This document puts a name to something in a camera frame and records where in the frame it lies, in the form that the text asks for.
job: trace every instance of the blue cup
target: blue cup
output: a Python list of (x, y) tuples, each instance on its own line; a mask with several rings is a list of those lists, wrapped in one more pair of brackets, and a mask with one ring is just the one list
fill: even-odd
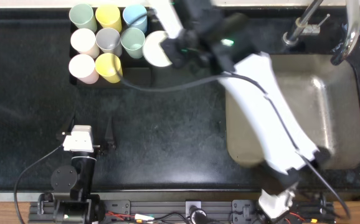
[[(128, 6), (123, 10), (123, 20), (125, 20), (126, 24), (129, 25), (133, 21), (135, 21), (138, 17), (147, 13), (147, 9), (145, 9), (142, 5), (132, 5)], [(147, 31), (147, 16), (138, 19), (136, 22), (131, 25), (131, 27), (137, 28), (144, 33)]]

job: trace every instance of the metal sink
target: metal sink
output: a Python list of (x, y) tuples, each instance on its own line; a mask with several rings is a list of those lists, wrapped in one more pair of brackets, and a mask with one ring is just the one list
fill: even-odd
[[(360, 163), (360, 102), (349, 63), (338, 66), (330, 55), (271, 55), (277, 82), (300, 126), (318, 146), (332, 153), (327, 169)], [(263, 160), (249, 122), (226, 93), (227, 149), (242, 166)]]

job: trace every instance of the faucet handle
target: faucet handle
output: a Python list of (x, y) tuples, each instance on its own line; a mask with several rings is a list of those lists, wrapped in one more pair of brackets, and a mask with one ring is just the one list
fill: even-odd
[(320, 27), (323, 25), (323, 23), (330, 17), (330, 14), (327, 14), (327, 16), (319, 23), (319, 24), (308, 24), (305, 29), (303, 29), (303, 32), (301, 35), (318, 35), (320, 34)]

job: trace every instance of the yellow cup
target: yellow cup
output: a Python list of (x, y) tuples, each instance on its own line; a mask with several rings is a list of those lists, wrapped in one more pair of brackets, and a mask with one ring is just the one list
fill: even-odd
[(97, 21), (104, 28), (114, 28), (118, 32), (122, 30), (122, 21), (120, 19), (120, 11), (116, 5), (103, 5), (95, 11)]
[(122, 66), (116, 55), (111, 53), (101, 54), (95, 61), (95, 70), (110, 83), (117, 83), (120, 81), (113, 66), (114, 60), (116, 69), (119, 71), (119, 74), (122, 75)]

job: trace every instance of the white cup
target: white cup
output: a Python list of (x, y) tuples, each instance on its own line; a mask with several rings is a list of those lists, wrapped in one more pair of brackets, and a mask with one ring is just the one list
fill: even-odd
[(130, 27), (122, 33), (120, 42), (132, 58), (141, 58), (143, 56), (143, 46), (145, 35), (143, 31)]
[(136, 22), (135, 20), (146, 13), (147, 9), (145, 9), (145, 7), (140, 4), (128, 6), (125, 8), (125, 10), (123, 10), (123, 20), (126, 22), (127, 25), (133, 23), (131, 27), (140, 29), (145, 33), (147, 31), (148, 23), (147, 16), (138, 19)]
[(70, 9), (69, 19), (79, 28), (97, 31), (97, 22), (95, 21), (94, 11), (88, 4), (78, 4)]
[(122, 45), (120, 44), (120, 34), (114, 28), (104, 28), (97, 32), (95, 36), (98, 47), (104, 53), (122, 55)]
[(94, 59), (89, 55), (74, 56), (69, 62), (69, 72), (86, 84), (97, 82), (99, 75), (95, 70)]
[(87, 54), (92, 58), (97, 58), (100, 49), (95, 42), (95, 34), (90, 29), (76, 30), (70, 37), (70, 44), (81, 54)]
[(147, 36), (143, 47), (143, 55), (147, 62), (157, 67), (167, 67), (172, 64), (160, 46), (166, 38), (168, 38), (167, 33), (161, 30)]

